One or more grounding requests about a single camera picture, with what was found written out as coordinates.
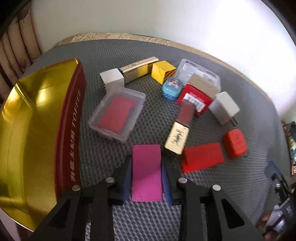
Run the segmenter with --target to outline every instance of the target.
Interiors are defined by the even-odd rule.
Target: brown curtain
[[[41,56],[31,20],[28,4],[12,21],[0,39],[0,65],[5,78],[15,85],[22,74]],[[0,76],[0,98],[5,100],[10,88]]]

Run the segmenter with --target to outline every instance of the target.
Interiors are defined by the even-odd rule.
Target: blue small container
[[[165,97],[168,100],[176,101],[183,89],[183,83],[174,78],[169,77],[164,83],[163,83],[163,89],[162,89],[162,96]]]

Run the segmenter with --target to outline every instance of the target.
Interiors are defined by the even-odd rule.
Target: silver screw
[[[74,186],[72,187],[72,190],[73,190],[74,192],[77,192],[77,191],[80,190],[80,186],[79,186],[79,185],[74,185]]]
[[[179,181],[179,183],[187,183],[187,178],[185,178],[185,177],[180,177],[180,178],[178,179],[178,181]]]
[[[115,181],[115,179],[113,177],[108,177],[105,180],[107,183],[113,183]]]
[[[221,190],[221,186],[218,184],[213,185],[212,187],[215,191],[220,191]]]

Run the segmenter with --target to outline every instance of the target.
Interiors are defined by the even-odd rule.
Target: white wall
[[[164,38],[232,65],[261,87],[280,116],[296,103],[296,47],[261,0],[33,0],[42,51],[78,33]]]

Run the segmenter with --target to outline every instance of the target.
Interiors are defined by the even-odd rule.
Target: barcode
[[[200,100],[198,100],[197,98],[193,97],[192,95],[190,95],[188,93],[185,94],[183,99],[188,100],[189,102],[194,104],[197,112],[201,112],[203,110],[203,108],[205,107],[205,103],[202,103]]]

